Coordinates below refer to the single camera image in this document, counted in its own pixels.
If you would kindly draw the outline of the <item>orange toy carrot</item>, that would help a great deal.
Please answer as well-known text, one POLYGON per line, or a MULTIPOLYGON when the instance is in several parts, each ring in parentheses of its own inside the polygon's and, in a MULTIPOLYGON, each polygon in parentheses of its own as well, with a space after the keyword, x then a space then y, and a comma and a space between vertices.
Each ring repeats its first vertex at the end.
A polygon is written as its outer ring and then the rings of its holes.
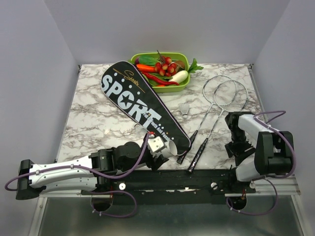
POLYGON ((156 70, 153 66, 149 66, 149 65, 145 65, 145 64, 137 64, 136 67, 140 72, 156 73, 156 70))

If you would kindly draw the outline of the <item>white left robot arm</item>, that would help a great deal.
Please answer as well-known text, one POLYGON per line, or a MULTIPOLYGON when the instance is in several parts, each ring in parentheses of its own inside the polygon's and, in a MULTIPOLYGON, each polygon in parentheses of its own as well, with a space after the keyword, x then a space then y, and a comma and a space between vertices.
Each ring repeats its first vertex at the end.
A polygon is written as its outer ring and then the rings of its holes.
POLYGON ((127 142, 62 163, 35 164, 26 159, 20 163, 16 199, 34 199, 40 193, 60 190, 104 194, 109 189, 107 178, 125 177, 143 165, 156 171, 176 154, 177 148, 173 141, 165 143, 160 138, 152 138, 142 146, 127 142))

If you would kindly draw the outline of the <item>white shuttlecock tube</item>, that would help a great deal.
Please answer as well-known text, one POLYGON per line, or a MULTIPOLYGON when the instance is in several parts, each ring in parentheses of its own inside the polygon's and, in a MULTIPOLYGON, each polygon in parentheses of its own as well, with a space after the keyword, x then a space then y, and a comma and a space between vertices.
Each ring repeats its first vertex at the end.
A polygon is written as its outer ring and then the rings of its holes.
POLYGON ((164 158, 170 158, 178 155, 177 147, 172 140, 164 143, 164 147, 160 152, 157 153, 157 156, 162 155, 164 158))

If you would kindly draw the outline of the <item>green plastic basket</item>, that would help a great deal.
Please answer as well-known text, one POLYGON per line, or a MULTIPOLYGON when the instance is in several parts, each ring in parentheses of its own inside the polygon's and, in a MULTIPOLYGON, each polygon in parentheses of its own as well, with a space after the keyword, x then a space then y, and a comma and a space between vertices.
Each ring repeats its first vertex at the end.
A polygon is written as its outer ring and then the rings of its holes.
POLYGON ((190 83, 196 60, 189 64, 187 57, 175 52, 138 53, 128 60, 157 93, 180 92, 190 83))

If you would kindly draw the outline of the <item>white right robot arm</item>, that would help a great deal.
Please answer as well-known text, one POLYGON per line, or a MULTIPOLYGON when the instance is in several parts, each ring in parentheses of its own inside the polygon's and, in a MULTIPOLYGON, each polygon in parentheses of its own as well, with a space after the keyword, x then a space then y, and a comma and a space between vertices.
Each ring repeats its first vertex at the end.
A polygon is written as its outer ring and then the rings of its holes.
POLYGON ((244 182, 263 177, 286 178, 296 168, 293 135, 279 131, 251 112, 229 112, 225 122, 231 142, 225 145, 228 157, 235 158, 234 176, 226 181, 233 193, 244 182))

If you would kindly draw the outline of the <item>white shuttlecock with black band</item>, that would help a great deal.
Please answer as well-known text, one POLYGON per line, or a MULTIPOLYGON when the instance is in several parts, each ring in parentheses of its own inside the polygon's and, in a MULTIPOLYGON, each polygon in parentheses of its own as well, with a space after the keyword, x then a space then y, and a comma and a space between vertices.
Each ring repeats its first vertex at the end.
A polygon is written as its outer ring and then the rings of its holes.
POLYGON ((188 103, 182 103, 179 105, 180 112, 182 114, 183 119, 188 118, 189 113, 189 104, 188 103))

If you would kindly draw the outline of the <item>red toy chili pepper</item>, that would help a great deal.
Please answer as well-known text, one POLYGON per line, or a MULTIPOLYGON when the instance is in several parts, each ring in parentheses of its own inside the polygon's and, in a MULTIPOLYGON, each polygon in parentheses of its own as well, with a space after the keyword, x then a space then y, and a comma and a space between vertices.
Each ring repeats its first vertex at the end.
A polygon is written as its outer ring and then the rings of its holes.
POLYGON ((159 79, 158 77, 154 76, 154 75, 151 75, 147 72, 143 72, 142 73, 144 76, 146 76, 149 80, 153 80, 155 81, 156 83, 158 83, 159 85, 164 85, 164 86, 168 86, 168 85, 176 85, 178 86, 179 84, 177 82, 172 82, 172 81, 164 81, 164 80, 161 80, 159 79))

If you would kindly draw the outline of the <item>brown toy mushroom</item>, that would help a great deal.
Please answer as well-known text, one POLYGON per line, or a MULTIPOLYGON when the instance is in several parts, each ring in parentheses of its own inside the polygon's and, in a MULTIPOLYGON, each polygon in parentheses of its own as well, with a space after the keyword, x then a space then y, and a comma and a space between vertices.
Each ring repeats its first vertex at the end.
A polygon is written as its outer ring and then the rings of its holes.
POLYGON ((177 61, 175 61, 175 63, 176 63, 180 68, 182 68, 183 70, 185 70, 185 64, 184 64, 183 61, 177 60, 177 61))

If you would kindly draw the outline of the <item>black racket cover bag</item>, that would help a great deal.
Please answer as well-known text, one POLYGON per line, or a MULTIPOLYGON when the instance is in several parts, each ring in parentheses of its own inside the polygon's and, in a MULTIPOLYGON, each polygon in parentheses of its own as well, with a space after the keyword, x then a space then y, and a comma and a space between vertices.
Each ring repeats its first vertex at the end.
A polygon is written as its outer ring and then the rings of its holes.
POLYGON ((113 64, 100 85, 105 96, 134 122, 164 141, 173 141, 178 155, 191 149, 190 138, 135 65, 127 61, 113 64))

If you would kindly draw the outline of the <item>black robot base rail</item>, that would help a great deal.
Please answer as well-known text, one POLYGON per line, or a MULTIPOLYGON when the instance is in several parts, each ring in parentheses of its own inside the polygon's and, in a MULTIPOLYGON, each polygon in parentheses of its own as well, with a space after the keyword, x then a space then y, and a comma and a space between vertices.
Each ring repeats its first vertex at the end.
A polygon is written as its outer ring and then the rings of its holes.
POLYGON ((145 171, 135 170, 120 179, 97 177, 96 193, 114 191, 113 202, 118 205, 132 204, 132 199, 119 193, 119 184, 132 194, 138 205, 179 205, 225 203, 225 196, 240 197, 255 193, 249 182, 239 182, 233 170, 186 170, 145 171))

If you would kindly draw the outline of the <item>red toy cherry bunch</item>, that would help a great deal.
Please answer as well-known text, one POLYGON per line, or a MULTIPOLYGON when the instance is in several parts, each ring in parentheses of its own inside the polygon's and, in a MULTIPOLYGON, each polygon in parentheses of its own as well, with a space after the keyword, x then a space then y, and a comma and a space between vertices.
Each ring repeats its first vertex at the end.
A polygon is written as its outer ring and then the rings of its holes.
POLYGON ((177 73, 177 64, 175 64, 170 57, 162 55, 159 51, 157 52, 158 59, 155 63, 155 70, 160 76, 172 77, 177 73))

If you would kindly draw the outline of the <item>white toy radish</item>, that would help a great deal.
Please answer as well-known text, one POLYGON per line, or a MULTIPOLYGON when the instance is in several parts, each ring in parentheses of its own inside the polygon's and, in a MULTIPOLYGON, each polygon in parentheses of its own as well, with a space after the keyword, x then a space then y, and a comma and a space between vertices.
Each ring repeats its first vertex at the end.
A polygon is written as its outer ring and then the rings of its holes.
POLYGON ((172 78, 169 80, 169 82, 176 82, 180 84, 188 76, 189 76, 189 73, 186 70, 182 70, 182 71, 177 72, 175 75, 173 75, 172 78))

